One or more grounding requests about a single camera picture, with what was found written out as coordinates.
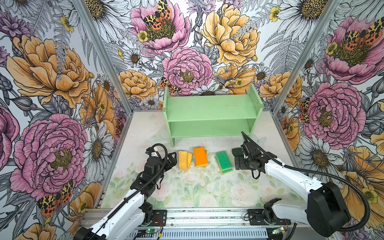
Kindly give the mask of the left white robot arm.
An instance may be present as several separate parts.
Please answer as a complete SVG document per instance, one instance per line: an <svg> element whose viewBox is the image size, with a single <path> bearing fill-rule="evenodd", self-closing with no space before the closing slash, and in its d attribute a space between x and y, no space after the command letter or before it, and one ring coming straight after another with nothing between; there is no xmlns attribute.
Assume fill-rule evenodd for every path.
<svg viewBox="0 0 384 240"><path fill-rule="evenodd" d="M145 169L119 204L90 228L80 228L75 240L125 240L139 226L162 229L166 225L167 211L154 210L147 199L160 187L165 172L177 165L177 153L163 159L155 150L148 150L147 154Z"/></svg>

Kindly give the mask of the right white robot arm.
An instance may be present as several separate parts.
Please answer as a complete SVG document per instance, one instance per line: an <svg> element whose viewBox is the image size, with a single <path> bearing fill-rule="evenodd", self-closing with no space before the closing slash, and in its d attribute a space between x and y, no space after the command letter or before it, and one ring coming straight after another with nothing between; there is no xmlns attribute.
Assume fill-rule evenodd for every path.
<svg viewBox="0 0 384 240"><path fill-rule="evenodd" d="M245 141L232 149L236 170L250 170L254 179L261 174L274 177L294 190L305 200L302 205L290 204L275 197L264 204L262 213L250 213L250 222L281 224L284 220L299 222L312 227L323 237L329 237L344 227L351 215L338 186L322 183L299 171L294 171L276 155L265 152L256 143Z"/></svg>

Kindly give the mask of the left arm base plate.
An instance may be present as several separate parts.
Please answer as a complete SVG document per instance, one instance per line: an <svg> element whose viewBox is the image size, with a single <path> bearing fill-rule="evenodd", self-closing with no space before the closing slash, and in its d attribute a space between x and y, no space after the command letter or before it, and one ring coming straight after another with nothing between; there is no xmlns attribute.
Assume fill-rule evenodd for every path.
<svg viewBox="0 0 384 240"><path fill-rule="evenodd" d="M165 227L167 223L167 210L149 210L145 212L142 227Z"/></svg>

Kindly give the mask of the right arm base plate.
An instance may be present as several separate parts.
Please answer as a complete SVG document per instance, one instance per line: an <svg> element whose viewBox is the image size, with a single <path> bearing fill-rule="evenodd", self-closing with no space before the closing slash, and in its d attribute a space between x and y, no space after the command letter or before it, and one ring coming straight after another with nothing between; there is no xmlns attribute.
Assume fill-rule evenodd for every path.
<svg viewBox="0 0 384 240"><path fill-rule="evenodd" d="M251 226L289 226L292 224L290 220L279 219L275 214L264 213L264 211L265 209L248 209L244 220L249 221Z"/></svg>

